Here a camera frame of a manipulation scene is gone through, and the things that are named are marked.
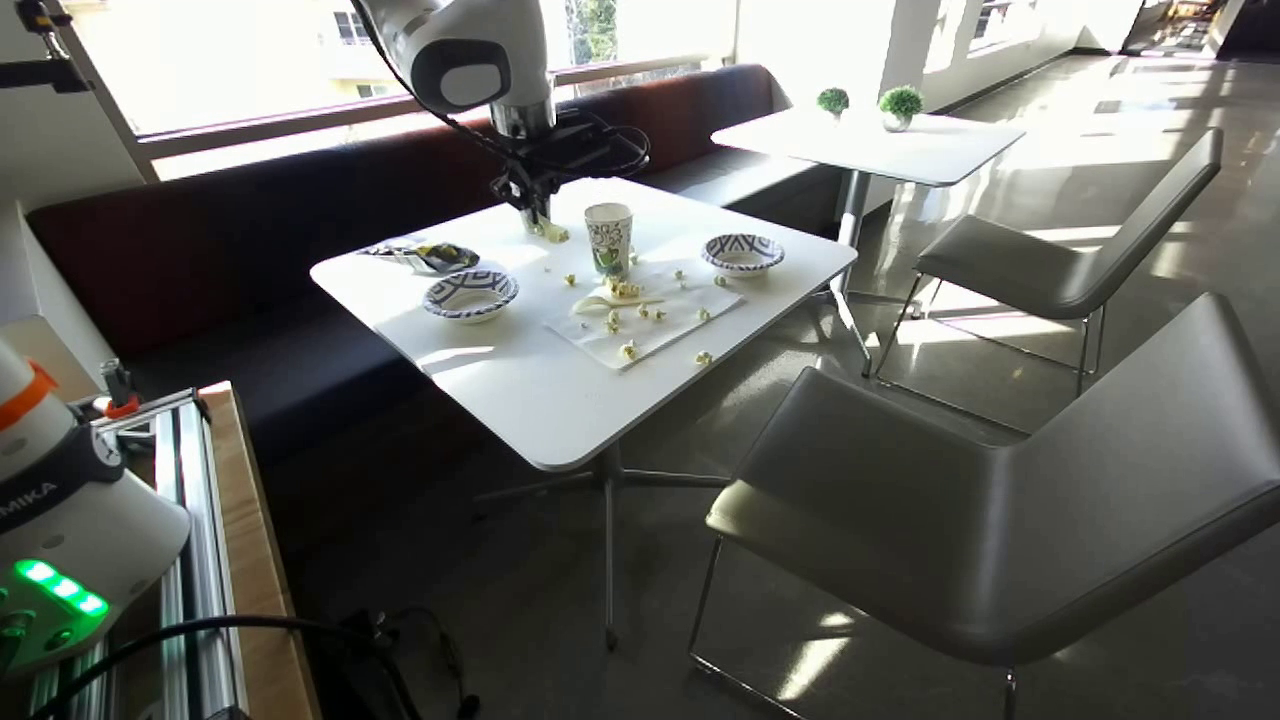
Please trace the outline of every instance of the dark bench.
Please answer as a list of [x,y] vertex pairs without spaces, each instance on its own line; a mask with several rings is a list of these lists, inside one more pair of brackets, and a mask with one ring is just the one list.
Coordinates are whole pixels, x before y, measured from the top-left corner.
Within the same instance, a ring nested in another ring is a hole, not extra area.
[[[806,168],[706,142],[775,108],[785,96],[757,66],[563,104],[568,118],[638,130],[653,153],[638,182],[736,208],[778,182],[810,183]],[[28,220],[143,391],[234,384],[273,488],[273,465],[393,402],[425,395],[445,411],[440,391],[345,316],[306,269],[495,205],[488,191],[495,173],[500,166],[460,134],[427,130],[66,199]]]

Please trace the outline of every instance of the napkin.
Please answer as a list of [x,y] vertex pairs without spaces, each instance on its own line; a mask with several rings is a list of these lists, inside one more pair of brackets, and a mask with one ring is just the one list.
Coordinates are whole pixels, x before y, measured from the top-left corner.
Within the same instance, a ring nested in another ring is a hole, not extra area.
[[673,259],[634,263],[627,282],[582,288],[582,295],[553,321],[553,332],[623,372],[680,338],[713,324],[738,306],[717,275],[683,272]]

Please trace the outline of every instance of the cup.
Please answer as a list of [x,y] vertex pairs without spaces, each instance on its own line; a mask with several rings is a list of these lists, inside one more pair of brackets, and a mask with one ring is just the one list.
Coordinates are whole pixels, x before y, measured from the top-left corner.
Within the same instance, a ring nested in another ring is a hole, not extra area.
[[589,211],[590,263],[599,275],[627,275],[633,269],[633,208],[590,205]]

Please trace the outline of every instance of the wall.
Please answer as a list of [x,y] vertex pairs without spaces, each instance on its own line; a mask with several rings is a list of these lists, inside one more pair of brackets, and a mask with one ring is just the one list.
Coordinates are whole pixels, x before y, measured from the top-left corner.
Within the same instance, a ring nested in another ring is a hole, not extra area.
[[[1103,0],[1040,0],[1042,32],[993,54],[973,56],[968,40],[954,40],[950,66],[919,81],[927,108],[948,108],[954,101],[968,101],[984,89],[994,89],[1035,66],[1048,66],[1073,54],[1083,32],[1078,21],[1093,18],[1093,5],[1103,5]],[[973,36],[973,25],[974,25],[974,0],[968,0],[964,7],[959,36]]]
[[[838,84],[851,108],[866,108],[887,84],[919,84],[927,108],[954,104],[1003,84],[1078,40],[1078,7],[1096,18],[1108,0],[1040,0],[1048,27],[1024,43],[968,56],[954,40],[950,66],[924,75],[938,0],[744,0],[738,62],[768,66],[791,104]],[[973,32],[979,0],[959,11],[959,36]]]
[[1223,50],[1223,43],[1228,43],[1240,11],[1244,11],[1244,0],[1223,0],[1221,11],[1215,11],[1213,25],[1206,25],[1206,40],[1213,40],[1213,50],[1223,54],[1223,56],[1230,54],[1230,50]]
[[1118,54],[1142,0],[1083,0],[1078,7],[1078,50]]
[[63,402],[104,391],[104,368],[117,360],[35,243],[18,205],[0,208],[0,338],[47,368]]
[[[0,66],[41,62],[12,5],[0,7]],[[90,91],[0,89],[0,208],[28,208],[139,183],[139,173]]]

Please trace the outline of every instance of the window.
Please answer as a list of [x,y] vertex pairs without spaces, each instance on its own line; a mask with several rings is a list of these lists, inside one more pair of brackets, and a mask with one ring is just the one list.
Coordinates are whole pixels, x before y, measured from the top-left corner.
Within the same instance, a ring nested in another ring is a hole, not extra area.
[[1035,0],[979,0],[973,25],[973,54],[986,54],[1040,32]]
[[[732,0],[539,0],[549,66],[722,56]],[[420,113],[382,67],[353,0],[77,0],[77,40],[130,134],[176,158],[219,134],[286,134]]]
[[964,7],[968,7],[968,0],[938,0],[936,21],[930,21],[924,73],[950,67]]

